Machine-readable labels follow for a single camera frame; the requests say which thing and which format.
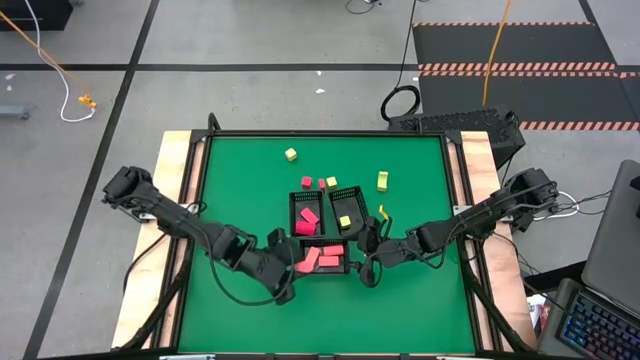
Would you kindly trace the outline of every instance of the wooden table frame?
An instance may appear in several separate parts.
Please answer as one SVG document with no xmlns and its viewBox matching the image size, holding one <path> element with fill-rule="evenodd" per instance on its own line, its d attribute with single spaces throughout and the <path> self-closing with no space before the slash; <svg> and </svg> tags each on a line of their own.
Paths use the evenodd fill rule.
<svg viewBox="0 0 640 360">
<path fill-rule="evenodd" d="M 198 136 L 197 133 L 191 131 L 167 131 L 164 133 L 153 179 L 154 185 L 174 201 L 190 203 L 199 196 L 201 165 L 203 155 L 208 149 L 205 149 L 205 142 L 199 141 Z M 461 137 L 461 145 L 449 142 L 447 149 L 452 172 L 452 185 L 455 188 L 458 204 L 463 205 L 471 201 L 484 200 L 500 185 L 487 134 L 484 132 L 462 132 Z M 511 239 L 509 226 L 506 224 L 498 224 L 496 233 Z M 142 225 L 134 257 L 144 251 L 160 235 L 161 232 L 157 229 L 155 222 Z M 131 272 L 113 338 L 113 347 L 127 342 L 144 323 L 158 302 L 163 283 L 171 279 L 167 274 L 175 276 L 178 272 L 186 247 L 187 241 L 184 239 L 174 240 L 173 246 L 170 246 L 169 241 L 164 241 L 145 256 Z M 473 256 L 480 249 L 480 245 L 477 242 L 468 241 L 466 248 L 469 255 Z M 488 272 L 496 306 L 522 339 L 535 348 L 536 338 L 526 303 L 515 248 L 505 239 L 492 236 L 484 244 L 484 257 L 476 257 L 471 265 L 476 274 L 478 274 L 478 269 L 484 269 Z M 173 299 L 165 312 L 161 335 L 148 339 L 145 347 L 169 347 L 178 338 L 179 331 L 174 331 L 178 296 Z M 491 350 L 496 346 L 503 346 L 508 350 L 506 341 L 497 339 L 495 327 L 490 326 L 486 311 L 477 298 L 475 299 L 475 309 L 480 325 L 482 347 Z"/>
</svg>

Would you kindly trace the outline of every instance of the yellow cable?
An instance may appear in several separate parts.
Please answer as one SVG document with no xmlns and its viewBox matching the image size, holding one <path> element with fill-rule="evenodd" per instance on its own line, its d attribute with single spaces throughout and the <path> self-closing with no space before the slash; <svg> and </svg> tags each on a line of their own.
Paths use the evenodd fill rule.
<svg viewBox="0 0 640 360">
<path fill-rule="evenodd" d="M 507 7 L 504 9 L 504 15 L 502 15 L 502 20 L 500 20 L 498 33 L 496 34 L 496 39 L 493 41 L 493 47 L 491 48 L 491 54 L 489 55 L 487 72 L 484 74 L 484 90 L 482 91 L 482 106 L 487 105 L 487 95 L 489 90 L 489 74 L 491 74 L 491 65 L 493 65 L 493 55 L 496 53 L 496 49 L 498 48 L 498 42 L 500 42 L 500 35 L 502 34 L 502 28 L 504 27 L 504 23 L 507 22 L 507 17 L 509 16 L 509 10 L 511 10 L 511 1 L 512 0 L 507 0 Z"/>
<path fill-rule="evenodd" d="M 31 40 L 29 35 L 25 34 L 24 31 L 22 31 L 16 24 L 14 24 L 13 21 L 11 21 L 11 19 L 9 19 L 2 11 L 0 11 L 0 17 L 2 17 L 4 21 L 6 21 L 7 24 L 9 24 L 15 31 L 17 31 L 18 34 L 22 35 L 22 37 L 25 40 L 27 40 L 27 42 L 29 42 L 31 46 L 35 47 L 36 49 L 40 49 L 40 52 L 42 53 L 42 55 L 44 55 L 44 57 L 47 58 L 47 60 L 49 60 L 49 62 L 53 64 L 56 69 L 60 70 L 63 74 L 65 74 L 71 80 L 75 81 L 75 83 L 82 88 L 85 94 L 89 94 L 89 90 L 87 89 L 86 86 L 84 86 L 84 84 L 80 80 L 78 80 L 75 76 L 71 75 L 69 72 L 63 69 L 60 65 L 58 65 L 58 63 L 55 60 L 53 60 L 53 58 L 49 56 L 49 54 L 47 54 L 47 52 L 42 48 L 42 46 L 38 47 L 38 44 L 36 44 L 33 40 Z"/>
</svg>

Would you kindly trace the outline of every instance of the yellow block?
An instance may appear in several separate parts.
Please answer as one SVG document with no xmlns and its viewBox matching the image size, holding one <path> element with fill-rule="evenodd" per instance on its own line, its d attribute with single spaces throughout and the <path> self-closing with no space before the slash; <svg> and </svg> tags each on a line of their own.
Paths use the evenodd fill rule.
<svg viewBox="0 0 640 360">
<path fill-rule="evenodd" d="M 287 157 L 287 160 L 293 161 L 298 157 L 298 153 L 296 153 L 296 151 L 293 148 L 291 148 L 284 152 L 284 156 Z"/>
<path fill-rule="evenodd" d="M 340 217 L 340 229 L 342 229 L 342 230 L 348 229 L 349 226 L 351 226 L 351 219 L 349 219 L 349 216 L 341 216 Z"/>
<path fill-rule="evenodd" d="M 389 180 L 389 173 L 386 171 L 380 171 L 378 173 L 378 191 L 387 191 L 387 181 Z"/>
<path fill-rule="evenodd" d="M 336 180 L 335 176 L 327 178 L 327 189 L 329 191 L 333 191 L 338 188 L 338 180 Z"/>
</svg>

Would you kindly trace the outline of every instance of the black floor line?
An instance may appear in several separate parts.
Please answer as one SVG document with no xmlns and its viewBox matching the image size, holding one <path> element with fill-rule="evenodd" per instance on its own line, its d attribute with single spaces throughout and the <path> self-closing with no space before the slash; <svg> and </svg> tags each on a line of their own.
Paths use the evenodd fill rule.
<svg viewBox="0 0 640 360">
<path fill-rule="evenodd" d="M 128 64 L 61 64 L 68 71 L 126 71 Z M 136 71 L 158 72 L 265 72 L 265 71 L 399 71 L 401 64 L 136 64 Z M 405 64 L 404 70 L 418 70 Z M 0 71 L 53 71 L 47 64 L 0 64 Z"/>
<path fill-rule="evenodd" d="M 58 302 L 62 286 L 69 271 L 71 259 L 73 258 L 73 253 L 76 250 L 76 245 L 78 244 L 80 232 L 87 217 L 87 212 L 89 211 L 89 206 L 91 205 L 91 201 L 93 199 L 93 194 L 98 185 L 98 179 L 100 178 L 100 173 L 102 172 L 102 167 L 104 166 L 107 152 L 109 150 L 109 146 L 111 145 L 111 140 L 113 139 L 113 134 L 115 133 L 116 127 L 118 125 L 118 120 L 120 119 L 120 114 L 122 113 L 122 109 L 124 107 L 129 89 L 131 87 L 133 75 L 135 74 L 135 66 L 138 64 L 138 61 L 140 61 L 142 49 L 144 48 L 147 36 L 149 35 L 151 23 L 153 22 L 156 10 L 158 9 L 159 1 L 160 0 L 151 0 L 149 4 L 149 9 L 147 10 L 144 22 L 142 23 L 140 34 L 138 35 L 136 45 L 133 49 L 133 53 L 131 54 L 131 59 L 129 60 L 124 79 L 122 80 L 120 90 L 118 91 L 118 95 L 116 96 L 113 109 L 111 110 L 111 115 L 109 116 L 109 120 L 107 121 L 104 135 L 102 136 L 102 140 L 100 141 L 100 145 L 98 146 L 98 151 L 93 161 L 93 165 L 91 166 L 91 171 L 89 172 L 87 183 L 85 184 L 84 190 L 82 192 L 80 203 L 78 204 L 78 208 L 73 217 L 71 227 L 69 228 L 69 234 L 67 235 L 67 239 L 65 240 L 64 246 L 62 248 L 62 253 L 60 254 L 60 258 L 58 259 L 58 263 L 56 264 L 51 283 L 49 284 L 49 288 L 47 289 L 47 294 L 45 295 L 44 301 L 42 302 L 42 306 L 40 308 L 40 312 L 38 313 L 36 323 L 31 332 L 29 342 L 27 343 L 23 359 L 35 359 L 40 353 L 40 348 L 42 347 L 42 342 L 44 341 L 47 328 L 49 327 L 49 323 L 53 315 L 53 310 L 55 309 L 55 306 Z"/>
</svg>

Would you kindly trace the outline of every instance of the laptop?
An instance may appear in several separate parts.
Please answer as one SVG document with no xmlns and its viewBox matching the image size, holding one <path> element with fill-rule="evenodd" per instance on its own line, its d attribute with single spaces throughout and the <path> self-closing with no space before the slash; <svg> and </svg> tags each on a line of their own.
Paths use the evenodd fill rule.
<svg viewBox="0 0 640 360">
<path fill-rule="evenodd" d="M 566 312 L 556 305 L 551 307 L 539 351 L 640 360 L 639 277 L 640 164 L 625 160 L 581 275 L 586 287 L 562 280 L 554 300 Z"/>
</svg>

